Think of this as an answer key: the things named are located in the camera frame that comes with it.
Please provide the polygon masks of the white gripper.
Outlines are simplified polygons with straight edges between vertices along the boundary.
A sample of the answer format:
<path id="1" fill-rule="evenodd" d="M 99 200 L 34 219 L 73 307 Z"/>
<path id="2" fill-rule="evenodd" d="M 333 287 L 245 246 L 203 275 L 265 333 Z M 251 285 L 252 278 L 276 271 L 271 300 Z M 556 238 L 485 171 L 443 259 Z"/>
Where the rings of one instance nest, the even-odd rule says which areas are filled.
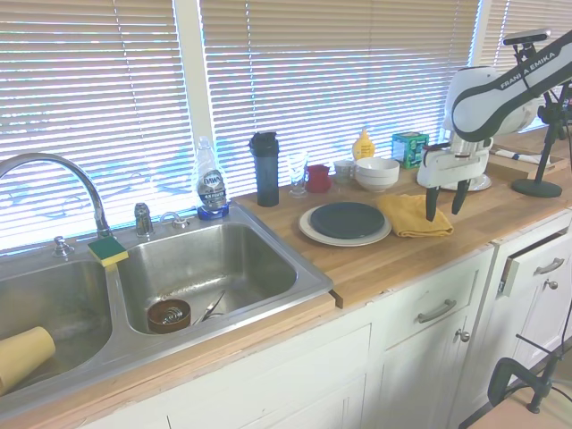
<path id="1" fill-rule="evenodd" d="M 440 187 L 457 183 L 451 212 L 457 215 L 468 193 L 470 181 L 482 175 L 489 158 L 489 149 L 477 147 L 469 154 L 457 154 L 449 145 L 425 147 L 416 181 L 426 189 L 425 218 L 432 222 L 436 216 Z"/>

